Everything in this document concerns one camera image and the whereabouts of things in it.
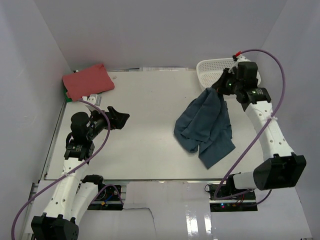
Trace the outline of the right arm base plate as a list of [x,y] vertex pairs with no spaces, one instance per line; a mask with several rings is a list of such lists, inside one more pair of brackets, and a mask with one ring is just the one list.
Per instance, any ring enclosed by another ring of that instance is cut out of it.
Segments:
[[256,194],[253,191],[245,194],[235,195],[243,192],[243,190],[236,190],[231,193],[228,192],[227,186],[223,185],[214,197],[215,190],[218,184],[208,183],[204,187],[204,191],[209,194],[209,205],[212,213],[232,213],[232,212],[257,212]]

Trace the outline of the blue t shirt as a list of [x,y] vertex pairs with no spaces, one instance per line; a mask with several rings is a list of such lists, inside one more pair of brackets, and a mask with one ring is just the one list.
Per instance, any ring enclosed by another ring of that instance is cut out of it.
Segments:
[[206,169],[236,148],[227,102],[212,87],[190,102],[176,120],[173,133],[184,150],[198,153]]

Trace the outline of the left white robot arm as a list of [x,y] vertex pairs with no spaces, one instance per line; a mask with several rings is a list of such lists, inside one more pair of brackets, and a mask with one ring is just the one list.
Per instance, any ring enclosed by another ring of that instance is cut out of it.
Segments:
[[76,240],[79,223],[92,203],[105,196],[103,176],[85,172],[97,154],[93,140],[103,130],[121,130],[130,115],[88,104],[90,114],[77,112],[71,117],[71,132],[66,138],[61,179],[40,216],[34,216],[31,229],[37,240]]

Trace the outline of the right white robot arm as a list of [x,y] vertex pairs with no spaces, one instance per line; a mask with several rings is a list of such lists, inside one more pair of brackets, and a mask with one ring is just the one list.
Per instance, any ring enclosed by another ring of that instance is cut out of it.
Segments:
[[258,86],[257,64],[242,61],[225,68],[213,88],[218,93],[236,96],[256,131],[263,154],[263,162],[252,172],[237,173],[227,178],[226,195],[236,200],[244,190],[295,187],[307,161],[290,147],[272,115],[271,97],[265,88]]

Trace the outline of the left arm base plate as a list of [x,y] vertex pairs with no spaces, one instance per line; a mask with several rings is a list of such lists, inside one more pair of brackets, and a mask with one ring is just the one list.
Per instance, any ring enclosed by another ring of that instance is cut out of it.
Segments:
[[122,196],[122,186],[115,185],[117,190],[113,186],[106,187],[102,193],[91,203],[88,210],[92,211],[121,211],[123,204],[120,199],[124,201]]

